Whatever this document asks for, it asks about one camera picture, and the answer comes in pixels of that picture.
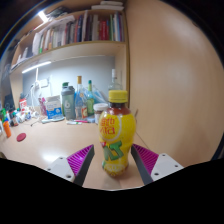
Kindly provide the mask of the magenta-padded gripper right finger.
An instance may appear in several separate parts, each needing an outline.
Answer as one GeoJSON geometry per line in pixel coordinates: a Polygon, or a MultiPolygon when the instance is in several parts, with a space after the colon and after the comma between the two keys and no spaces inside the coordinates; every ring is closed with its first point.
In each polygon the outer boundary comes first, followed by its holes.
{"type": "Polygon", "coordinates": [[[131,155],[134,161],[131,174],[140,186],[153,183],[183,168],[168,154],[157,154],[137,144],[131,146],[131,155]]]}

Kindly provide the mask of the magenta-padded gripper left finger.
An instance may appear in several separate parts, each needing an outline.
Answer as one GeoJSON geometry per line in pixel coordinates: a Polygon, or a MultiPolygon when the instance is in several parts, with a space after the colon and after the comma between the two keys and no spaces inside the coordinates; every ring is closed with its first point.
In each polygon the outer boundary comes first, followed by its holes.
{"type": "Polygon", "coordinates": [[[94,145],[89,145],[68,157],[59,157],[46,171],[82,186],[94,157],[94,145]]]}

